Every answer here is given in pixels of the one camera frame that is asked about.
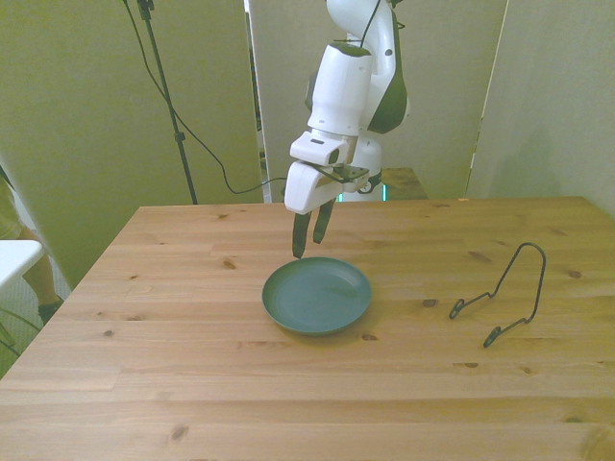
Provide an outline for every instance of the wood knot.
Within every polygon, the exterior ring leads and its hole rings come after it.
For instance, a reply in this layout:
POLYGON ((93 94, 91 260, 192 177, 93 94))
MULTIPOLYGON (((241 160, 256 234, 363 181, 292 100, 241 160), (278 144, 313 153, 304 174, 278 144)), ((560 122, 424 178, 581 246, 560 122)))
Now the wood knot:
POLYGON ((237 350, 241 351, 244 347, 250 349, 261 349, 263 351, 274 351, 285 347, 281 341, 245 341, 237 343, 237 350))
POLYGON ((181 438, 185 437, 187 433, 187 425, 178 425, 177 427, 175 427, 175 429, 173 429, 173 433, 171 434, 171 440, 180 440, 181 438))

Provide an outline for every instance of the white partition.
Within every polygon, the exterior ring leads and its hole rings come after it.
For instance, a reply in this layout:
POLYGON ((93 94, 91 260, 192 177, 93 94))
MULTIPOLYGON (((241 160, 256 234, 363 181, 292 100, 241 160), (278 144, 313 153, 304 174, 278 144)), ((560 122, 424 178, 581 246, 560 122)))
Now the white partition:
POLYGON ((510 0, 471 197, 581 195, 615 216, 615 4, 510 0))

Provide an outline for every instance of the plate rim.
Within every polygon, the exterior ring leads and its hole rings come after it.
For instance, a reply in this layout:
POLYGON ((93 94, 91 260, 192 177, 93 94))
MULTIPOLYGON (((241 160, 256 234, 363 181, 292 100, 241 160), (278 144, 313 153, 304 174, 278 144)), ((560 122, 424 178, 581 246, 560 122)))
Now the plate rim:
POLYGON ((327 334, 333 334, 336 333, 344 328, 349 327, 350 325, 352 325, 354 322, 356 322, 358 319, 360 319, 363 314, 365 313, 365 311, 367 310, 367 308, 369 307, 371 301, 372 301, 372 286, 371 283, 369 282, 369 279, 367 278, 367 276, 365 276, 365 274, 363 274, 363 272, 358 269, 354 264, 345 261, 343 259, 339 259, 336 257, 328 257, 328 256, 311 256, 311 257, 303 257, 301 259, 295 259, 293 261, 287 262, 285 265, 279 267, 278 269, 276 269, 265 281, 265 283, 262 286, 262 291, 261 291, 261 301, 262 304, 265 308, 265 311, 267 312, 267 314, 269 315, 269 317, 271 317, 271 319, 278 324, 279 326, 288 329, 290 331, 293 331, 295 333, 299 333, 299 334, 304 334, 307 336, 324 336, 327 334), (352 271, 355 271, 360 278, 363 279, 365 286, 367 287, 367 302, 366 302, 366 306, 360 311, 360 313, 357 315, 357 317, 350 323, 339 327, 339 328, 334 328, 334 329, 327 329, 327 330, 314 330, 314 331, 305 331, 305 330, 301 330, 301 329, 296 329, 294 327, 290 327, 284 323, 282 323, 280 320, 278 320, 270 311, 270 308, 268 307, 267 303, 265 302, 265 291, 267 289, 267 286, 271 284, 271 280, 275 278, 276 275, 278 275, 280 272, 282 272, 283 270, 287 270, 288 266, 291 265, 296 265, 296 264, 301 264, 302 261, 313 261, 315 259, 321 259, 321 260, 327 260, 327 261, 334 261, 335 263, 341 263, 341 265, 346 266, 347 268, 351 269, 352 271))

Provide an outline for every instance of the green plate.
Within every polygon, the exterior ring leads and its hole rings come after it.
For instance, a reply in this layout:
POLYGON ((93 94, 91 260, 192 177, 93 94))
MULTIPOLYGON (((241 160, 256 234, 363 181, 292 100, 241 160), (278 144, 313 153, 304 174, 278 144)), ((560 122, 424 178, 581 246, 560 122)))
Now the green plate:
POLYGON ((306 257, 282 266, 262 288, 262 303, 279 325, 322 335, 339 331, 367 309, 372 290, 355 266, 330 257, 306 257))

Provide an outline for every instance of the black cable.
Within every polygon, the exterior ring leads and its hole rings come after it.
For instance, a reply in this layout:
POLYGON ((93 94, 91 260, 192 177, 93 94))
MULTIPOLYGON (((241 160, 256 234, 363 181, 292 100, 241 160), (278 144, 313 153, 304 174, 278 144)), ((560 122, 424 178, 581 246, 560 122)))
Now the black cable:
POLYGON ((363 32, 363 37, 361 38, 360 48, 363 47, 363 43, 365 42, 365 37, 367 36, 367 31, 369 31, 369 26, 372 25, 372 21, 374 20, 374 16, 376 15, 376 12, 378 11, 378 7, 380 5, 381 5, 381 0, 378 0, 378 2, 376 2, 376 7, 372 11, 372 16, 369 18, 369 21, 367 21, 367 26, 365 27, 365 32, 363 32))
MULTIPOLYGON (((131 18, 131 22, 133 23, 133 29, 135 29, 135 34, 136 34, 136 39, 138 41, 138 46, 141 50, 141 55, 143 57, 143 62, 145 63, 145 68, 147 69, 147 73, 149 74, 150 78, 152 79, 152 82, 154 82, 154 85, 156 86, 156 88, 158 89, 160 96, 162 96, 162 99, 164 99, 164 101, 167 101, 166 96, 164 95, 164 92, 162 91, 162 88, 160 88, 160 85, 158 83, 158 81, 156 80, 156 78, 154 77, 154 74, 152 74, 152 71, 150 70, 150 66, 149 63, 147 61, 147 56, 145 55, 145 49, 143 48, 143 42, 141 41, 141 35, 138 32, 138 28, 136 27, 136 23, 135 23, 135 18, 133 17, 133 12, 131 12, 130 7, 128 6, 128 0, 123 0, 124 1, 124 5, 126 6, 126 11, 128 12, 129 17, 131 18)), ((220 165, 220 168, 222 169, 222 176, 224 177, 224 183, 226 184, 227 188, 233 192, 233 194, 235 195, 239 195, 239 194, 246 194, 248 192, 252 192, 253 190, 259 189, 265 185, 267 185, 270 182, 273 181, 286 181, 286 178, 274 178, 272 180, 268 180, 265 182, 261 182, 259 185, 255 186, 255 187, 251 187, 250 189, 246 189, 246 190, 239 190, 236 191, 234 190, 231 185, 229 184, 229 179, 227 177, 227 170, 224 166, 224 164, 222 163, 222 161, 220 160, 220 158, 218 158, 218 156, 211 151, 211 149, 207 146, 207 144, 205 144, 205 142, 203 142, 188 126, 186 123, 184 123, 184 120, 182 120, 182 117, 180 117, 180 115, 177 113, 177 111, 175 110, 175 108, 173 108, 173 112, 175 113, 175 116, 177 117, 177 119, 180 121, 180 123, 182 124, 182 126, 186 129, 187 132, 190 133, 190 135, 199 143, 201 144, 206 151, 208 151, 208 153, 213 157, 213 159, 218 163, 218 165, 220 165)))
MULTIPOLYGON (((334 41, 338 41, 338 42, 343 42, 343 43, 358 43, 360 42, 360 48, 363 47, 363 41, 365 41, 365 37, 367 36, 367 31, 369 30, 369 27, 372 25, 372 21, 374 20, 374 16, 376 15, 376 11, 378 10, 378 6, 379 4, 376 5, 376 9, 372 12, 372 17, 370 18, 369 22, 367 23, 367 27, 365 28, 365 32, 363 32, 363 38, 361 40, 359 39, 349 39, 349 38, 344 38, 344 39, 335 39, 334 41)), ((399 21, 397 21, 397 30, 401 31, 402 29, 406 28, 406 24, 403 24, 399 21)))
POLYGON ((21 356, 21 354, 19 352, 17 352, 15 349, 13 349, 11 346, 9 346, 7 343, 2 341, 1 339, 0 339, 0 344, 3 345, 5 348, 7 348, 12 353, 14 353, 15 355, 17 355, 18 357, 21 356))
POLYGON ((329 178, 330 180, 333 180, 335 182, 339 182, 340 184, 343 184, 344 181, 342 181, 339 178, 336 178, 334 175, 332 175, 331 173, 327 173, 325 170, 323 170, 320 166, 311 163, 309 166, 311 166, 314 170, 316 170, 318 173, 320 173, 321 175, 323 175, 326 178, 329 178))
POLYGON ((154 51, 154 57, 156 58, 156 65, 160 74, 160 83, 164 90, 166 106, 171 116, 171 123, 173 124, 173 137, 177 143, 177 148, 180 151, 180 158, 182 159, 182 166, 184 167, 185 179, 188 184, 188 190, 190 191, 190 198, 193 205, 199 205, 196 197, 196 190, 194 189, 194 183, 192 181, 192 175, 190 174, 190 165, 188 163, 187 155, 185 154, 185 134, 180 132, 177 126, 177 117, 175 116, 175 110, 173 109, 173 103, 171 102, 171 93, 166 84, 166 78, 164 77, 164 68, 162 67, 162 60, 160 59, 160 53, 158 52, 158 45, 156 44, 156 38, 154 37, 154 29, 152 28, 152 15, 150 10, 154 9, 153 0, 137 0, 139 12, 141 13, 141 19, 145 21, 145 27, 147 33, 150 36, 150 42, 152 43, 152 50, 154 51))

